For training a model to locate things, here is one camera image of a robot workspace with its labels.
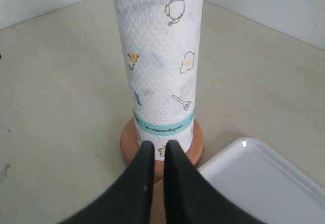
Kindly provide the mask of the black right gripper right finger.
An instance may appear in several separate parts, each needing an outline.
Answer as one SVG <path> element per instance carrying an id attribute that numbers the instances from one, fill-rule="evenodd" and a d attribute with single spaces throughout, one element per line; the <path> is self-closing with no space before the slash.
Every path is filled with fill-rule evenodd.
<path id="1" fill-rule="evenodd" d="M 164 206 L 166 223 L 256 223 L 198 172 L 175 140 L 165 149 Z"/>

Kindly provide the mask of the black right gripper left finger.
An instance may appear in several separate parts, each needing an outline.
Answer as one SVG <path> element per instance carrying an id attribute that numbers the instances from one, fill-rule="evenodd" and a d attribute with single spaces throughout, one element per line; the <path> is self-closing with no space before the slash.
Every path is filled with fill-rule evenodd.
<path id="1" fill-rule="evenodd" d="M 154 185 L 154 146 L 141 144 L 121 176 L 95 201 L 65 223 L 150 223 Z"/>

